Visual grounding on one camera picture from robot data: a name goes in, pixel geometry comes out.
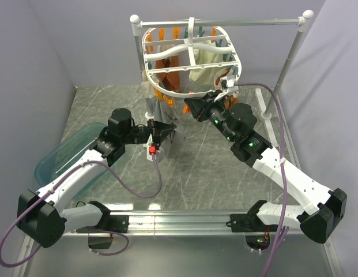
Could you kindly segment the orange front clip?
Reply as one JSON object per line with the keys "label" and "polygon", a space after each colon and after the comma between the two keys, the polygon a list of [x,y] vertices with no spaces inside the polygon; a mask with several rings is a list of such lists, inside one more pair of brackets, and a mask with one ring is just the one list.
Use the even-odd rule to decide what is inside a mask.
{"label": "orange front clip", "polygon": [[186,104],[184,105],[183,113],[184,113],[184,114],[189,114],[189,113],[191,113],[191,110],[190,110],[189,106],[186,105]]}

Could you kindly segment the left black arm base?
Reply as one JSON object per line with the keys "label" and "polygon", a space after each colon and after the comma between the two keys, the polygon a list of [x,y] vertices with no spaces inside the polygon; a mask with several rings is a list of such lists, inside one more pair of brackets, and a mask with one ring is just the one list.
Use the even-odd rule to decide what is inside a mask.
{"label": "left black arm base", "polygon": [[94,253],[121,253],[129,244],[128,227],[128,215],[111,215],[101,226],[83,227],[76,233],[87,235],[88,247]]}

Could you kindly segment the white oval clip hanger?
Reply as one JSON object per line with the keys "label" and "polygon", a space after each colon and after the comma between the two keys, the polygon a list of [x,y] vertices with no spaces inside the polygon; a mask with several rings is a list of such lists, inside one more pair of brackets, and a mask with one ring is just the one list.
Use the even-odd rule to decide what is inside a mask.
{"label": "white oval clip hanger", "polygon": [[[185,97],[182,93],[166,90],[157,73],[189,72],[190,80],[208,78],[214,88],[221,77],[234,75],[239,80],[242,64],[227,32],[213,23],[210,25],[213,27],[212,35],[195,37],[195,26],[202,28],[205,22],[194,17],[183,21],[140,21],[136,24],[135,32],[138,34],[143,27],[148,29],[142,37],[141,58],[146,76],[155,90],[173,98]],[[152,62],[179,56],[183,52],[188,53],[189,65],[165,69],[149,67]]]}

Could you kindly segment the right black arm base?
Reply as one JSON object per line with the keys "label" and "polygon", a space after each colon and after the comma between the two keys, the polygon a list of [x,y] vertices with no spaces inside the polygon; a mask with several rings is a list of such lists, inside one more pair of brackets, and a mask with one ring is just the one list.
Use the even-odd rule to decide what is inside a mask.
{"label": "right black arm base", "polygon": [[270,233],[276,232],[278,227],[276,224],[265,225],[247,214],[230,214],[229,218],[226,226],[231,229],[232,233],[245,233],[246,244],[250,249],[261,252],[270,250]]}

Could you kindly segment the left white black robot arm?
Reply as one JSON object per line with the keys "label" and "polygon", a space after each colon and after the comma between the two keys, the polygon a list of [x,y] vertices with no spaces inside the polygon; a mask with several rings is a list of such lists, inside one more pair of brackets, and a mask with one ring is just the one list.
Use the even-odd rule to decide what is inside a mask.
{"label": "left white black robot arm", "polygon": [[69,201],[97,175],[123,156],[127,145],[145,144],[153,163],[163,141],[176,129],[174,123],[149,119],[135,124],[130,110],[115,109],[89,148],[61,176],[37,192],[27,190],[19,197],[16,226],[40,246],[49,248],[69,231],[90,227],[98,232],[113,231],[111,211],[98,201],[67,208]]}

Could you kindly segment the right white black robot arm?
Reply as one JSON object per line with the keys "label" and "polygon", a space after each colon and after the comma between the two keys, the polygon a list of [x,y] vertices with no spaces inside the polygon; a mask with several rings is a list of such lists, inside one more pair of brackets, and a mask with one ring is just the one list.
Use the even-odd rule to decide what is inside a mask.
{"label": "right white black robot arm", "polygon": [[312,241],[324,244],[345,215],[346,193],[330,189],[310,178],[279,149],[254,130],[257,118],[250,105],[226,104],[216,100],[216,94],[184,100],[191,115],[199,122],[210,121],[229,141],[234,156],[252,169],[262,173],[292,196],[297,205],[257,201],[248,211],[245,223],[234,232],[262,231],[266,226],[282,224],[298,229]]}

